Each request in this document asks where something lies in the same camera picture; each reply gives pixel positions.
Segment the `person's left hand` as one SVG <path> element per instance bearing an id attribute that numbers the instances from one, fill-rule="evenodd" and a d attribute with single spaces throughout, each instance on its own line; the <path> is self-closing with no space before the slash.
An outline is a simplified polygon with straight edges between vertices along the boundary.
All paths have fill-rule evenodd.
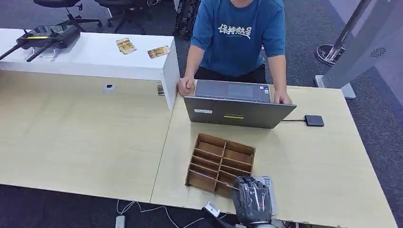
<path id="1" fill-rule="evenodd" d="M 274 103 L 292 105 L 293 102 L 286 91 L 276 91 L 274 94 Z"/>

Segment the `person's right hand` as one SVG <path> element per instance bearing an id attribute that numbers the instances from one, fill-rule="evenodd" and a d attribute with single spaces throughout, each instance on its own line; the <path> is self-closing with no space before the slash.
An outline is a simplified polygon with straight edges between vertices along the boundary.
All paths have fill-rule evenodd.
<path id="1" fill-rule="evenodd" d="M 177 88 L 182 96 L 192 95 L 194 93 L 194 78 L 193 77 L 183 77 L 180 78 L 177 83 Z"/>

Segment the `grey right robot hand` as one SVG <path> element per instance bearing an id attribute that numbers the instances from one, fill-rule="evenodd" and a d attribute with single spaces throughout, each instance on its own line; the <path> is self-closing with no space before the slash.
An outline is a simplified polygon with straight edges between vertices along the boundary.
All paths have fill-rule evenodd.
<path id="1" fill-rule="evenodd" d="M 268 225 L 272 218 L 272 204 L 269 186 L 252 176 L 238 176 L 235 179 L 233 203 L 240 223 L 248 228 Z"/>

